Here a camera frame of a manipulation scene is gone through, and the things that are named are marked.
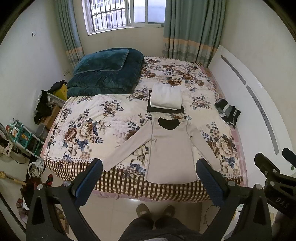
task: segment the clothing pile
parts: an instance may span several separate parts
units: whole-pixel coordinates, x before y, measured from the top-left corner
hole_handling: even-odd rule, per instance
[[[182,113],[182,94],[179,86],[171,87],[158,83],[149,91],[147,111],[161,113]]]
[[[63,84],[67,84],[66,80],[62,80],[60,82],[54,83],[53,86],[48,91],[44,91],[44,90],[41,91],[42,95],[37,104],[35,117],[34,117],[34,122],[36,125],[40,123],[40,120],[43,117],[48,117],[48,116],[51,116],[52,114],[52,105],[48,101],[47,94],[48,93],[53,94],[56,90],[59,90],[63,86]]]
[[[240,114],[240,110],[228,104],[228,102],[220,98],[215,102],[215,107],[219,112],[221,118],[229,125],[232,125],[235,128],[237,123],[237,118]]]

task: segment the pillow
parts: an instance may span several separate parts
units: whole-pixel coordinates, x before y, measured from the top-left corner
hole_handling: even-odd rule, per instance
[[[85,55],[76,65],[73,76],[87,71],[119,71],[122,69],[128,53],[128,49],[118,49]]]
[[[132,48],[112,48],[100,51],[127,49],[124,66],[119,71],[88,71],[76,74],[68,82],[67,96],[94,96],[98,94],[130,94],[141,76],[143,54]]]

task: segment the wooden stick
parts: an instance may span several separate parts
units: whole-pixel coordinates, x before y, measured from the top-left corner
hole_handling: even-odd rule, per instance
[[[4,171],[0,171],[0,179],[4,179],[4,178],[8,178],[8,179],[14,181],[14,182],[17,183],[17,184],[22,184],[22,185],[24,185],[24,186],[27,185],[25,182],[22,182],[22,181],[20,181],[20,180],[18,180],[18,179],[15,179],[15,178],[13,178],[13,177],[7,176],[6,173],[5,173]]]

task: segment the foot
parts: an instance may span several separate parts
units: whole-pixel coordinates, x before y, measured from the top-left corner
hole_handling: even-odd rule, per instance
[[[141,203],[137,206],[137,215],[138,217],[142,217],[144,215],[151,216],[151,213],[149,208],[144,203]]]
[[[175,212],[175,207],[172,205],[168,205],[163,211],[163,216],[173,217],[175,215]]]

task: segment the window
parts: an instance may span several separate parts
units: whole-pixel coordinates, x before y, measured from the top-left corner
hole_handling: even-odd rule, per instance
[[[90,33],[125,26],[160,26],[166,0],[82,0]]]

